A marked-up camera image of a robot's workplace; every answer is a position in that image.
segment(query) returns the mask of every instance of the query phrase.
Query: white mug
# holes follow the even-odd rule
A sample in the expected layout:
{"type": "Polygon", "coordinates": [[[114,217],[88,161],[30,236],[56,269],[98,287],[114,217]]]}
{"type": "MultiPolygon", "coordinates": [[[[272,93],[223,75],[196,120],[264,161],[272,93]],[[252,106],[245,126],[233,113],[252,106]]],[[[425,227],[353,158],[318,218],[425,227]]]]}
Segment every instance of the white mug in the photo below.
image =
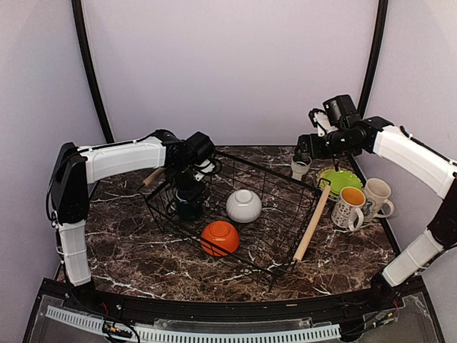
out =
{"type": "Polygon", "coordinates": [[[337,227],[349,228],[351,231],[358,231],[363,223],[362,206],[365,204],[365,195],[360,189],[355,187],[344,187],[341,190],[338,201],[336,202],[331,220],[337,227]]]}
{"type": "Polygon", "coordinates": [[[380,179],[369,179],[363,188],[365,194],[365,205],[362,208],[364,221],[369,222],[373,218],[386,218],[392,215],[395,206],[388,199],[392,193],[387,183],[380,179]],[[388,214],[379,214],[381,207],[387,204],[390,207],[388,214]]]}

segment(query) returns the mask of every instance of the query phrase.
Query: small white cup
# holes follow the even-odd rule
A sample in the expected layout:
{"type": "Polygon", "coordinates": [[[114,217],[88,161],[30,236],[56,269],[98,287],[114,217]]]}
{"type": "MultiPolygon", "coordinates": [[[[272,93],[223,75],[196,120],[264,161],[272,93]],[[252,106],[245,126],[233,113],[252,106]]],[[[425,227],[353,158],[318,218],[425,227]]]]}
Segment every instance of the small white cup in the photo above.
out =
{"type": "Polygon", "coordinates": [[[331,220],[337,227],[349,228],[352,232],[358,231],[363,223],[363,213],[361,208],[365,204],[365,195],[355,187],[344,187],[341,190],[338,201],[336,202],[331,220]]]}
{"type": "Polygon", "coordinates": [[[303,175],[306,175],[309,171],[309,167],[311,166],[311,159],[309,161],[303,162],[303,161],[295,161],[295,159],[292,157],[292,162],[291,162],[291,169],[292,169],[292,179],[299,180],[303,178],[303,175]]]}
{"type": "Polygon", "coordinates": [[[240,189],[227,199],[226,212],[235,222],[250,223],[260,217],[262,201],[253,191],[240,189]]]}
{"type": "Polygon", "coordinates": [[[392,194],[390,186],[380,179],[369,179],[363,188],[366,202],[362,208],[364,221],[369,222],[373,218],[387,218],[392,215],[395,210],[393,202],[388,198],[392,194]],[[379,210],[386,204],[390,207],[388,214],[379,214],[379,210]]]}

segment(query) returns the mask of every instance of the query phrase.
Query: mug handle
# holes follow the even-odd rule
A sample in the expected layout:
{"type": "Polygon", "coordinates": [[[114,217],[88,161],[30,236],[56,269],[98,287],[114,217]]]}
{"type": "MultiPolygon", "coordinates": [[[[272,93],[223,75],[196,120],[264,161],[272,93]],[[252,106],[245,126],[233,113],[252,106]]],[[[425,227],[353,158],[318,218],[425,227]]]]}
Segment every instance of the mug handle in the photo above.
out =
{"type": "Polygon", "coordinates": [[[350,220],[349,219],[349,229],[352,232],[358,231],[360,229],[360,227],[362,226],[362,224],[363,224],[363,212],[362,212],[362,210],[357,207],[356,208],[356,213],[357,213],[357,217],[358,217],[358,221],[357,221],[356,227],[354,227],[354,220],[350,220]]]}
{"type": "Polygon", "coordinates": [[[393,202],[391,202],[389,199],[386,199],[386,200],[384,200],[384,204],[387,204],[391,208],[391,211],[389,212],[389,214],[379,214],[379,213],[377,213],[375,215],[375,218],[387,218],[387,217],[390,217],[392,215],[393,210],[395,209],[395,206],[393,205],[393,202]]]}

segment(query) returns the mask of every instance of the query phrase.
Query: orange bowl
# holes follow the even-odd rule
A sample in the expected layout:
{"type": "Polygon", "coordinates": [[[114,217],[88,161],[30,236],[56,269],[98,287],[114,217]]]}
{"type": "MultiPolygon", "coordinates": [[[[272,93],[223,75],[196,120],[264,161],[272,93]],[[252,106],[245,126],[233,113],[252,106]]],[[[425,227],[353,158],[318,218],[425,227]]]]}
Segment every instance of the orange bowl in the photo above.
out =
{"type": "Polygon", "coordinates": [[[217,221],[209,224],[201,233],[201,238],[214,244],[211,245],[204,240],[201,240],[201,247],[211,256],[220,257],[228,255],[226,252],[217,249],[217,247],[232,253],[240,246],[240,236],[235,227],[228,222],[217,221]]]}

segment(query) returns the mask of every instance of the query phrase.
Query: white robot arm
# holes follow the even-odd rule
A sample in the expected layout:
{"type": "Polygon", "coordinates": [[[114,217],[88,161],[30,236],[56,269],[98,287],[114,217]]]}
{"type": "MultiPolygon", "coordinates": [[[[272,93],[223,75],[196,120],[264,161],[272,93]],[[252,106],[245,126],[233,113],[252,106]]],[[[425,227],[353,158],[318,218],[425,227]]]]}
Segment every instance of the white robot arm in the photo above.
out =
{"type": "Polygon", "coordinates": [[[49,183],[53,207],[48,215],[58,230],[58,241],[67,277],[72,285],[91,281],[87,262],[85,226],[89,211],[87,185],[120,173],[145,168],[166,167],[166,178],[176,185],[179,199],[186,202],[187,215],[198,213],[204,200],[201,168],[211,172],[214,145],[206,135],[197,132],[187,140],[177,139],[171,132],[158,130],[143,139],[102,146],[61,147],[49,183]]]}
{"type": "Polygon", "coordinates": [[[362,150],[401,166],[443,199],[428,228],[372,279],[372,289],[386,294],[443,250],[457,244],[457,164],[380,117],[361,119],[349,95],[337,96],[309,116],[317,134],[299,137],[294,160],[337,159],[362,150]]]}

